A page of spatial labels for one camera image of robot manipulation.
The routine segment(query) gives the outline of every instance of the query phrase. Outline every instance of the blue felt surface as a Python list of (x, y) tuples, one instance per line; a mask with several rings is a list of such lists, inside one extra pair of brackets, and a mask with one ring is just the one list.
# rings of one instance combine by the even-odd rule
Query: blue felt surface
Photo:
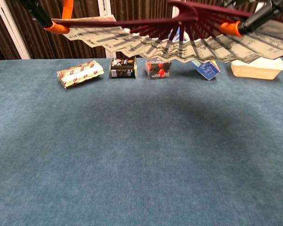
[(0, 61), (0, 226), (283, 226), (283, 72), (100, 78)]

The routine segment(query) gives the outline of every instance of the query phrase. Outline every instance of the black box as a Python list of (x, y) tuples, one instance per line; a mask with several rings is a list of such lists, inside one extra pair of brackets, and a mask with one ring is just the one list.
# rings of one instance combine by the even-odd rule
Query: black box
[(111, 78), (136, 78), (137, 64), (136, 57), (113, 58), (110, 64)]
[(146, 72), (149, 79), (170, 78), (171, 62), (162, 61), (159, 58), (146, 60)]

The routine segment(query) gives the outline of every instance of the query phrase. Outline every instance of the candy bar wrapper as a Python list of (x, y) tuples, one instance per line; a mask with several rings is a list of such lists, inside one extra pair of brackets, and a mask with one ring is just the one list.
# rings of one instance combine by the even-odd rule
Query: candy bar wrapper
[(95, 60), (57, 72), (58, 79), (64, 88), (69, 88), (103, 73), (102, 66)]

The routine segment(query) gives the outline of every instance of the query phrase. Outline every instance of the table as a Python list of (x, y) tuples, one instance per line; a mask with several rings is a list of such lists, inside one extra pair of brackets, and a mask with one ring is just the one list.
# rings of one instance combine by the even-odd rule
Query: table
[(88, 60), (0, 61), (0, 226), (283, 226), (283, 72), (64, 89)]

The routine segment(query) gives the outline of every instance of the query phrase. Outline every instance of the paper tray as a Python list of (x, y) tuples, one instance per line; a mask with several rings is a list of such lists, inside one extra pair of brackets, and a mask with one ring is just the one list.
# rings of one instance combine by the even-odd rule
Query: paper tray
[(260, 57), (249, 64), (235, 60), (231, 68), (236, 77), (272, 80), (283, 71), (283, 60)]

